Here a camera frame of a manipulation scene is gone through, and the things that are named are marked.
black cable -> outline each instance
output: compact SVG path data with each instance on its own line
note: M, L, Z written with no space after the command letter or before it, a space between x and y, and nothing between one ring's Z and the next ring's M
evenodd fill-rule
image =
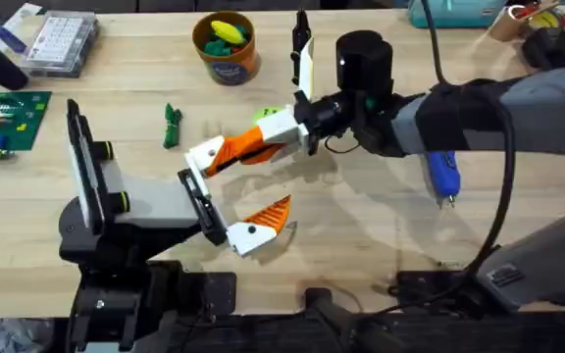
M190 338L191 333L193 332L193 329L196 328L197 322L199 322L201 318L202 318L202 313L200 313L195 318L195 320L193 321L193 324L191 326L189 326L188 329L186 330L186 333L184 334L184 337L182 338L182 344L180 345L180 353L183 353L184 349L186 349L186 343L188 343L188 339Z
M76 307L76 303L77 303L77 297L79 296L79 285L77 286L76 289L76 295L74 296L74 303L71 306L71 311L69 312L69 320L67 321L67 334L65 334L65 353L71 353L71 352L77 352L77 348L71 346L71 334L72 334L72 330L73 330L73 321L76 318L76 311L77 311L77 307Z
M329 141L331 140L331 137L333 137L333 136L334 136L334 135L330 135L329 137L327 137L327 138L324 140L324 147L326 147L326 149L328 149L329 151L331 151L331 152L333 152L333 153L336 153L336 154L346 154L346 153L349 153L349 152L354 151L355 149L357 149L357 148L359 148L359 147L361 146L360 143L357 143L356 146L351 147L351 148L348 148L347 150L343 150L343 151L335 150L335 149L333 149L333 148L329 145Z
M441 61L439 58L439 46L437 44L437 30L436 30L435 22L433 21L431 10L429 8L429 2L428 0L421 0L421 2L424 8L425 16L427 18L427 23L429 25L429 32L431 33L431 44L433 46L433 59L435 62L437 80L439 81L439 84L450 85L450 83L448 83L444 78L441 69ZM466 275L463 276L462 279L458 281L456 284L454 284L453 286L451 286L450 288L446 289L443 292L430 295L427 298L414 300L408 303L401 303L386 309L382 309L372 314L371 317L380 316L404 308L420 307L420 306L432 304L438 301L439 299L442 299L445 296L452 294L453 292L460 289L465 284L465 281L468 277L471 277L477 273L483 261L491 253L492 247L496 242L496 240L498 239L498 235L500 234L500 230L505 221L505 217L507 216L507 211L509 209L509 202L511 201L511 194L513 191L513 183L514 183L514 175L515 175L515 167L516 167L516 147L515 147L514 126L511 121L511 114L496 99L490 97L484 91L478 88L471 89L467 93L470 93L473 98L478 99L483 103L489 105L489 107L494 111L494 113L500 120L503 128L504 149L505 149L505 165L504 165L503 181L500 189L500 197L498 199L496 214L491 223L488 236L486 237L484 244L481 246L481 249L479 250L477 256L466 268ZM390 290L397 291L397 289L398 289L397 287L392 287Z
M507 109L503 105L501 105L497 100L489 97L484 91L480 89L472 89L471 91L469 91L469 93L472 94L473 98L488 104L489 107L493 109L496 116L500 119L502 123L503 135L504 135L505 165L503 172L503 180L502 180L502 186L500 188L500 197L498 199L498 206L496 207L496 214L491 223L488 236L486 237L486 240L484 241L484 244L481 246L481 249L479 250L479 253L475 257L475 259L466 268L466 275L463 276L462 279L459 282L457 282L457 284L453 285L452 287L441 293L431 295L428 298L415 300L409 303L394 305L392 307L380 310L379 312L373 314L372 316L383 315L403 308L419 307L425 304L431 304L438 301L439 299L442 299L446 295L452 294L454 291L458 290L459 288L461 288L461 286L463 286L465 280L468 277L471 277L477 273L483 261L491 253L492 247L496 242L496 240L498 239L498 235L500 234L500 229L502 228L502 225L505 222L505 217L507 216L507 211L509 210L509 203L511 201L511 194L514 185L514 175L516 168L515 131L514 131L514 126L511 122L511 115L509 114Z
M334 328L332 328L329 325L329 323L326 322L326 319L324 319L324 315L322 315L322 313L317 309L313 310L313 312L316 314L315 316L316 320L320 323L322 328L324 328L324 330L327 332L327 335L331 339L333 345L337 347L339 353L347 353L349 349L347 347L344 347L341 340L337 337L337 333L334 330Z
M431 15L431 8L429 7L429 0L421 0L422 8L424 9L424 15L427 18L427 25L429 25L429 32L431 33L431 45L433 47L433 62L436 68L437 80L440 84L450 85L446 78L443 76L443 71L441 69L441 59L439 57L439 44L437 43L437 30L436 23L433 20L433 15Z

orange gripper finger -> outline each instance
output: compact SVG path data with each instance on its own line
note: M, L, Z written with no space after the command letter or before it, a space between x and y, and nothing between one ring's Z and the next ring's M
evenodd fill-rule
M213 164L206 169L206 175L212 177L238 161L246 165L265 162L283 146L282 143L263 142L261 129L255 126L241 136L226 137Z
M286 219L289 217L291 209L291 196L286 196L282 200L275 202L260 212L246 218L244 222L259 226L272 227L276 234L283 230Z

blue glue gun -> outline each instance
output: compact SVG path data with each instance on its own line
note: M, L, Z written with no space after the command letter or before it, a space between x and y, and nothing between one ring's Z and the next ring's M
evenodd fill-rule
M457 169L455 152L432 152L427 154L429 174L437 198L448 199L454 206L455 197L461 188L461 175Z

green circuit board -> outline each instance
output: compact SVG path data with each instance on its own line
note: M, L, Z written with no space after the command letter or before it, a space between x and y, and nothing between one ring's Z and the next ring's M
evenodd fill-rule
M0 93L0 133L8 137L6 149L28 151L45 116L51 92Z

label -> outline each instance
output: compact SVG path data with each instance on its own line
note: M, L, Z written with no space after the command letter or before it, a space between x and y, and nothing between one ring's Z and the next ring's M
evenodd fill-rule
M237 63L212 62L211 70L225 84L241 84L247 79L247 69Z

